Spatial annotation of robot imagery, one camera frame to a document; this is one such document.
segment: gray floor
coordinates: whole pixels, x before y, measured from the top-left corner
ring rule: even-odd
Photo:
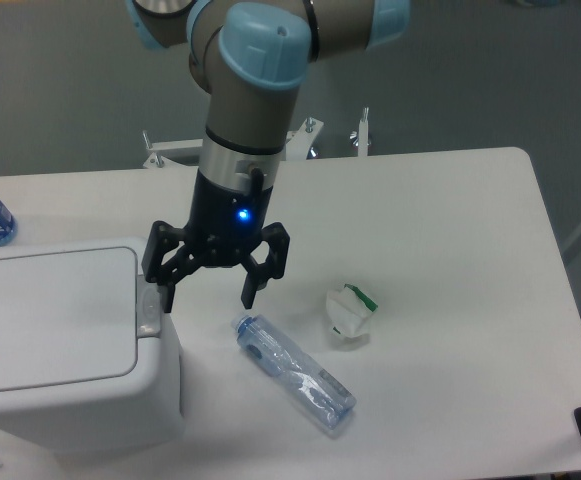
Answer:
[[[324,156],[371,109],[374,153],[518,146],[558,240],[581,219],[581,0],[413,0],[401,41],[312,66],[295,112]],[[0,175],[138,168],[140,136],[199,138],[187,46],[144,50],[121,1],[0,4]],[[581,309],[581,257],[569,269]]]

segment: white box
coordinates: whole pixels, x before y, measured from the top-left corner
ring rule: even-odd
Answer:
[[[181,434],[181,348],[144,248],[0,248],[0,429],[62,452]]]

